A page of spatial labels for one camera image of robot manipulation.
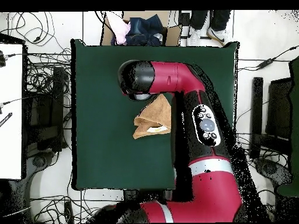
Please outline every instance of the cardboard box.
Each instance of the cardboard box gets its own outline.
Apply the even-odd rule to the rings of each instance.
[[[168,27],[168,20],[170,11],[169,10],[145,10],[145,11],[124,11],[123,20],[128,23],[130,18],[143,18],[148,19],[154,15],[158,15],[160,21],[164,27],[164,31],[162,33],[164,37],[164,44],[166,46],[178,46],[179,36],[180,36],[180,26],[176,27]],[[108,19],[105,18],[105,23],[110,27]],[[113,33],[107,28],[106,25],[103,25],[103,35],[102,35],[102,46],[110,46],[111,39],[113,37]]]

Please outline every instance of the sneaker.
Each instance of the sneaker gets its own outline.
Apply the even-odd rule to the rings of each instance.
[[[209,27],[207,30],[207,35],[212,40],[218,41],[222,46],[225,46],[227,43],[231,42],[226,30],[214,31],[212,28]]]
[[[196,30],[190,26],[187,46],[199,46],[201,29]]]

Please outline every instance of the green table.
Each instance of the green table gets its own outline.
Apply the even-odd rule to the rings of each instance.
[[[170,134],[135,140],[134,117],[149,102],[122,95],[117,71],[127,60],[197,64],[209,76],[232,124],[237,43],[217,47],[85,46],[72,40],[75,68],[76,188],[173,189]]]

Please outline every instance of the black pants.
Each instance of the black pants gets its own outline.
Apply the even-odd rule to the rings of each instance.
[[[227,22],[230,19],[230,10],[214,10],[213,18],[211,22],[211,28],[214,31],[222,31],[226,29]],[[202,29],[204,22],[206,21],[208,11],[207,10],[193,10],[190,19],[190,25],[192,28],[198,30]]]

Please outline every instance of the brown cloth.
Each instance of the brown cloth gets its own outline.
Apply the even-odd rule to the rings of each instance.
[[[138,126],[133,138],[166,134],[171,131],[171,105],[166,97],[160,94],[153,102],[143,108],[134,119],[134,125]]]

